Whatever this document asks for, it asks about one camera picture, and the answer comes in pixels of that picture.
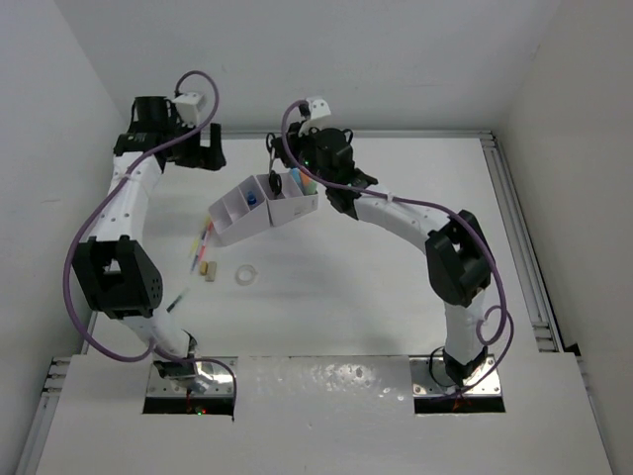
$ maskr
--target wooden block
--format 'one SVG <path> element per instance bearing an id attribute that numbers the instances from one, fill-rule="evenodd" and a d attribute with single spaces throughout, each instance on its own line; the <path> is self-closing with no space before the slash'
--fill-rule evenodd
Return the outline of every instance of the wooden block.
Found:
<path id="1" fill-rule="evenodd" d="M 210 261 L 209 266 L 207 268 L 207 275 L 205 276 L 205 280 L 207 282 L 215 282 L 217 270 L 218 270 L 218 263 L 213 260 Z"/>

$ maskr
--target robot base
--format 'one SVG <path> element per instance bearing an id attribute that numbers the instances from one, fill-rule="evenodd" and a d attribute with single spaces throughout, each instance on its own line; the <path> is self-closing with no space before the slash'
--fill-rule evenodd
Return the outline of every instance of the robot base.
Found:
<path id="1" fill-rule="evenodd" d="M 230 366 L 237 374 L 237 358 L 216 358 Z M 143 414 L 190 414 L 197 416 L 233 415 L 233 382 L 231 376 L 217 364 L 213 364 L 213 374 L 209 375 L 209 387 L 204 393 L 190 392 L 175 382 L 163 379 L 151 365 Z"/>
<path id="2" fill-rule="evenodd" d="M 429 356 L 412 356 L 409 359 L 413 401 L 416 414 L 456 414 L 456 413 L 504 413 L 503 394 L 495 370 L 481 384 L 467 391 L 460 398 L 446 398 L 453 381 L 446 374 L 446 366 L 441 355 L 433 356 L 433 376 L 429 372 Z M 477 383 L 495 364 L 495 358 L 489 355 L 484 364 L 466 380 L 469 386 Z"/>

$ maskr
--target desk organizer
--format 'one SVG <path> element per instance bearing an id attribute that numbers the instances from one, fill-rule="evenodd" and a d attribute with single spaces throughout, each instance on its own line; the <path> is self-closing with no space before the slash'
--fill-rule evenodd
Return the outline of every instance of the desk organizer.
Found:
<path id="1" fill-rule="evenodd" d="M 282 226 L 318 207 L 318 194 L 304 195 L 290 173 L 280 173 L 282 192 L 275 198 L 268 175 L 251 175 L 209 207 L 209 214 L 220 242 L 230 245 L 267 230 Z M 246 203 L 252 192 L 257 199 Z"/>

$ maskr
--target rectangular cutout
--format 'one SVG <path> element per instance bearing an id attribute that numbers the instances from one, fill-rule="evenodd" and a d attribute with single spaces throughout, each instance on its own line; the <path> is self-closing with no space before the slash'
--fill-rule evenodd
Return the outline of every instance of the rectangular cutout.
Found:
<path id="1" fill-rule="evenodd" d="M 233 188 L 226 193 L 222 198 L 222 201 L 225 203 L 226 210 L 228 211 L 230 220 L 233 223 L 250 211 L 248 209 L 248 205 L 246 204 L 246 199 L 242 196 L 239 188 Z"/>
<path id="2" fill-rule="evenodd" d="M 304 193 L 290 173 L 283 173 L 281 175 L 281 191 L 286 198 L 304 196 Z"/>
<path id="3" fill-rule="evenodd" d="M 237 376 L 237 358 L 216 358 Z M 143 414 L 180 414 L 192 416 L 233 416 L 233 381 L 221 366 L 213 364 L 214 381 L 204 394 L 191 393 L 162 379 L 154 365 L 147 378 Z"/>
<path id="4" fill-rule="evenodd" d="M 276 199 L 275 194 L 273 193 L 273 190 L 270 188 L 270 184 L 268 183 L 268 175 L 257 175 L 257 182 L 259 183 L 259 186 L 266 194 L 266 198 L 268 198 L 271 201 Z M 283 190 L 282 190 L 282 193 L 277 197 L 277 199 L 281 199 L 281 198 L 284 198 Z"/>
<path id="5" fill-rule="evenodd" d="M 218 233 L 224 231 L 232 223 L 230 216 L 228 215 L 228 211 L 226 210 L 225 203 L 222 200 L 216 202 L 209 209 L 209 216 L 211 216 L 211 221 L 213 221 L 214 228 Z"/>
<path id="6" fill-rule="evenodd" d="M 491 373 L 477 386 L 467 391 L 463 397 L 446 398 L 449 394 L 447 386 L 451 380 L 444 370 L 441 354 L 433 357 L 433 376 L 429 371 L 428 356 L 411 356 L 409 368 L 413 390 L 413 406 L 416 414 L 473 414 L 473 413 L 504 413 L 503 394 L 497 371 Z M 465 382 L 467 386 L 477 383 L 495 364 L 493 356 L 488 356 L 486 362 Z"/>
<path id="7" fill-rule="evenodd" d="M 255 199 L 257 200 L 257 204 L 254 208 L 257 208 L 259 205 L 266 202 L 264 191 L 261 189 L 259 182 L 255 179 L 254 176 L 249 176 L 248 178 L 246 178 L 239 184 L 238 188 L 241 192 L 241 196 L 244 197 L 244 200 L 246 200 L 246 196 L 248 195 L 249 191 L 253 192 L 253 194 L 255 195 Z"/>

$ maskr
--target purple cable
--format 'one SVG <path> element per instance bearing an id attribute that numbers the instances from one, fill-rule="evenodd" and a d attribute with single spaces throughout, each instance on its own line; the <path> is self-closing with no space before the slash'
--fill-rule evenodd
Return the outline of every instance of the purple cable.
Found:
<path id="1" fill-rule="evenodd" d="M 161 358 L 166 359 L 167 361 L 171 361 L 172 363 L 214 363 L 214 364 L 217 364 L 218 366 L 221 366 L 222 368 L 224 368 L 226 370 L 226 372 L 228 374 L 230 374 L 230 377 L 233 379 L 233 415 L 232 415 L 232 419 L 235 421 L 235 402 L 237 401 L 237 378 L 235 377 L 235 373 L 233 373 L 232 369 L 230 369 L 227 364 L 222 363 L 218 359 L 207 358 L 207 357 L 201 357 L 201 358 L 178 358 L 178 357 L 174 356 L 173 354 L 169 354 L 169 353 L 165 352 L 163 349 L 161 349 L 158 346 L 154 349 L 154 353 L 156 353 Z"/>
<path id="2" fill-rule="evenodd" d="M 301 171 L 303 171 L 306 175 L 308 175 L 309 178 L 311 178 L 312 180 L 316 181 L 317 183 L 320 183 L 321 185 L 323 185 L 323 186 L 325 186 L 327 188 L 335 188 L 335 189 L 338 189 L 338 190 L 351 190 L 351 191 L 355 191 L 357 193 L 361 193 L 361 194 L 364 194 L 364 195 L 377 196 L 377 197 L 383 198 L 385 200 L 388 199 L 389 197 L 385 193 L 380 193 L 378 191 L 367 190 L 367 189 L 364 189 L 364 188 L 357 188 L 357 187 L 354 187 L 354 186 L 341 185 L 341 184 L 338 184 L 338 183 L 331 183 L 329 181 L 325 181 L 322 178 L 313 175 L 307 168 L 305 168 L 304 166 L 302 166 L 299 163 L 297 158 L 293 155 L 293 153 L 290 150 L 290 146 L 288 145 L 288 138 L 286 137 L 286 133 L 288 132 L 288 118 L 289 118 L 291 112 L 294 111 L 299 106 L 301 106 L 303 104 L 306 104 L 306 103 L 307 103 L 307 101 L 305 101 L 305 100 L 299 100 L 299 101 L 293 102 L 290 105 L 290 107 L 288 109 L 286 109 L 286 111 L 284 112 L 284 116 L 283 116 L 282 122 L 281 122 L 281 140 L 282 140 L 282 144 L 284 145 L 284 150 L 285 150 L 286 154 L 288 155 L 290 160 L 293 162 L 293 164 L 297 168 L 299 168 Z M 416 206 L 425 206 L 427 208 L 433 208 L 433 209 L 439 210 L 439 211 L 441 211 L 443 213 L 446 213 L 449 217 L 451 217 L 458 224 L 460 224 L 466 230 L 466 232 L 471 236 L 473 241 L 477 244 L 478 248 L 481 250 L 482 254 L 486 258 L 486 261 L 488 262 L 488 266 L 490 267 L 491 272 L 493 274 L 493 277 L 495 278 L 495 282 L 497 283 L 499 307 L 501 309 L 501 320 L 499 322 L 497 331 L 495 332 L 493 337 L 491 339 L 489 339 L 489 340 L 486 340 L 484 338 L 484 336 L 482 335 L 482 324 L 484 323 L 484 321 L 479 321 L 477 323 L 477 338 L 480 340 L 480 342 L 483 345 L 490 345 L 490 344 L 496 343 L 498 341 L 498 339 L 501 337 L 501 335 L 503 334 L 503 329 L 505 328 L 505 324 L 507 322 L 507 300 L 505 298 L 505 291 L 503 290 L 503 283 L 501 282 L 501 276 L 498 273 L 497 265 L 495 263 L 495 258 L 491 254 L 491 252 L 488 249 L 488 246 L 486 245 L 484 240 L 480 238 L 480 236 L 477 234 L 477 232 L 461 216 L 459 216 L 453 210 L 451 210 L 449 208 L 446 208 L 445 206 L 442 206 L 442 205 L 437 204 L 437 203 L 428 202 L 428 201 L 419 201 L 419 200 L 411 200 L 411 199 L 408 199 L 408 198 L 401 198 L 399 196 L 394 196 L 393 197 L 393 201 L 395 201 L 397 203 L 407 203 L 407 204 L 416 205 Z"/>
<path id="3" fill-rule="evenodd" d="M 194 130 L 188 132 L 187 134 L 183 136 L 173 139 L 169 142 L 162 143 L 161 145 L 156 146 L 155 148 L 143 153 L 128 167 L 128 169 L 126 170 L 126 175 L 129 175 L 130 173 L 132 173 L 134 169 L 137 168 L 140 165 L 140 163 L 143 162 L 146 158 L 149 158 L 153 156 L 154 154 L 165 150 L 166 148 L 170 148 L 171 146 L 181 143 L 182 141 L 185 141 L 189 137 L 194 136 L 213 120 L 214 115 L 218 111 L 218 106 L 220 105 L 220 92 L 218 91 L 218 85 L 216 84 L 216 81 L 214 81 L 213 78 L 209 74 L 207 74 L 206 72 L 197 71 L 197 70 L 189 71 L 178 80 L 178 83 L 176 84 L 176 90 L 178 90 L 182 82 L 191 75 L 202 76 L 205 79 L 207 79 L 209 83 L 211 84 L 211 87 L 213 88 L 214 94 L 216 97 L 216 102 L 214 104 L 213 110 L 211 111 L 211 114 L 209 114 L 209 117 L 205 119 L 205 121 L 202 124 L 200 124 L 198 127 L 196 127 Z M 115 353 L 114 351 L 111 351 L 110 349 L 106 348 L 101 343 L 99 343 L 99 341 L 97 341 L 92 336 L 92 334 L 90 334 L 88 329 L 86 329 L 86 327 L 83 325 L 83 323 L 77 316 L 77 313 L 75 312 L 74 306 L 72 304 L 72 298 L 70 296 L 70 270 L 72 269 L 72 257 L 75 255 L 77 246 L 79 245 L 79 242 L 81 241 L 83 236 L 86 234 L 88 229 L 91 227 L 92 223 L 99 217 L 99 215 L 106 208 L 106 206 L 108 206 L 108 204 L 122 190 L 122 188 L 124 187 L 127 181 L 128 181 L 127 176 L 124 176 L 119 182 L 119 184 L 115 187 L 115 189 L 112 190 L 112 192 L 106 197 L 106 199 L 103 200 L 97 206 L 95 211 L 92 212 L 92 214 L 88 217 L 88 219 L 84 222 L 84 224 L 81 225 L 81 227 L 79 228 L 79 231 L 77 231 L 77 234 L 75 235 L 75 237 L 72 239 L 72 242 L 70 243 L 70 248 L 68 249 L 66 260 L 63 263 L 63 275 L 62 275 L 61 283 L 62 283 L 62 288 L 63 288 L 63 302 L 66 306 L 66 310 L 68 311 L 68 316 L 70 317 L 72 324 L 77 329 L 77 331 L 81 334 L 81 336 L 83 336 L 83 338 L 86 341 L 88 341 L 88 343 L 91 344 L 100 353 L 105 354 L 109 358 L 112 358 L 116 361 L 122 361 L 125 363 L 134 363 L 136 361 L 141 361 L 147 358 L 154 351 L 154 343 L 151 342 L 147 350 L 143 354 L 140 354 L 139 356 L 122 356 L 118 353 Z"/>

